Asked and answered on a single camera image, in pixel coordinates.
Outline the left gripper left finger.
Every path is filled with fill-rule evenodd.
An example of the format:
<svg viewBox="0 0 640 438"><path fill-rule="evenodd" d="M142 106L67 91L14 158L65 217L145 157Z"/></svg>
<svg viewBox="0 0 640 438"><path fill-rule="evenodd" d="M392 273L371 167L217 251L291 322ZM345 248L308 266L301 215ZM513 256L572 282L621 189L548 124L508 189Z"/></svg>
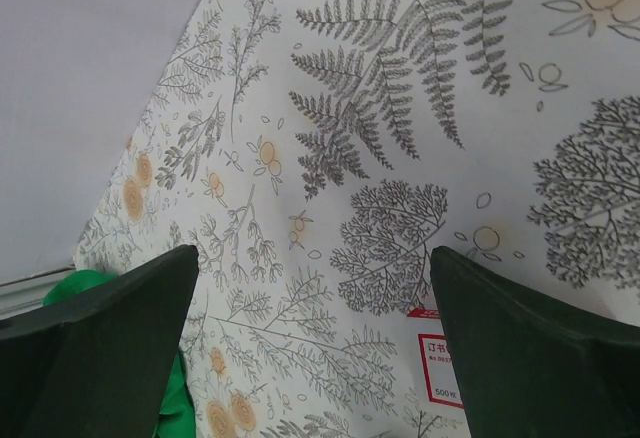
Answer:
<svg viewBox="0 0 640 438"><path fill-rule="evenodd" d="M2 436L152 436L198 274L181 245L2 320Z"/></svg>

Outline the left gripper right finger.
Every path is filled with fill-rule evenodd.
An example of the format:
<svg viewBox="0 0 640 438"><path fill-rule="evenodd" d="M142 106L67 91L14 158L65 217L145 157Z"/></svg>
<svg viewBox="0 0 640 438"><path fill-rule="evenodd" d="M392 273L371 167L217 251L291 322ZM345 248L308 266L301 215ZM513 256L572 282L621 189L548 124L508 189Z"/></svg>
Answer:
<svg viewBox="0 0 640 438"><path fill-rule="evenodd" d="M472 436L638 436L638 327L445 246L432 251L430 276Z"/></svg>

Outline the red staple box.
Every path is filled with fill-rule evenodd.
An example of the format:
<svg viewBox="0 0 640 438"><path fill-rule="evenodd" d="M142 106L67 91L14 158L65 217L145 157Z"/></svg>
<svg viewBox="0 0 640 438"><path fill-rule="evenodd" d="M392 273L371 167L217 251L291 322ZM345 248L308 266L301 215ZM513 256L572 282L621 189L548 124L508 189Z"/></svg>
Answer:
<svg viewBox="0 0 640 438"><path fill-rule="evenodd" d="M410 311L405 331L407 355L418 396L439 411L463 417L464 405L438 310L416 308Z"/></svg>

